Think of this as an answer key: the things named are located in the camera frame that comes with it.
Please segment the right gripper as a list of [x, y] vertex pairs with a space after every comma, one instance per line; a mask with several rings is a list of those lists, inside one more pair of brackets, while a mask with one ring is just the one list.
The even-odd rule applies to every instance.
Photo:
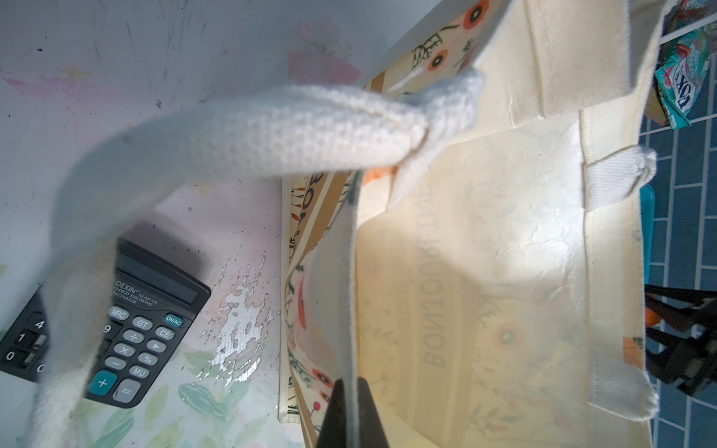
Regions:
[[653, 377], [688, 397], [716, 382], [716, 293], [698, 289], [644, 286], [644, 304], [674, 334], [648, 325], [646, 337], [659, 343], [659, 352], [646, 352]]

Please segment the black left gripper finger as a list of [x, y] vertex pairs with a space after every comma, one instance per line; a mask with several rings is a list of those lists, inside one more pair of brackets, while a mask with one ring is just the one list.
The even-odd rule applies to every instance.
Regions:
[[336, 383], [316, 446], [389, 448], [373, 395], [364, 378], [357, 379], [355, 389], [346, 388], [342, 380]]

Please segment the cream floral tote bag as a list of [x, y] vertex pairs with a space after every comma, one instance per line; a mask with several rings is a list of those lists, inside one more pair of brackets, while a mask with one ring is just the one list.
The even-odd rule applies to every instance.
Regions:
[[283, 335], [304, 444], [339, 380], [391, 447], [609, 447], [658, 408], [625, 360], [637, 132], [668, 1], [438, 5], [382, 86], [291, 85], [109, 138], [56, 198], [50, 347], [24, 442], [74, 447], [119, 237], [194, 182], [302, 179]]

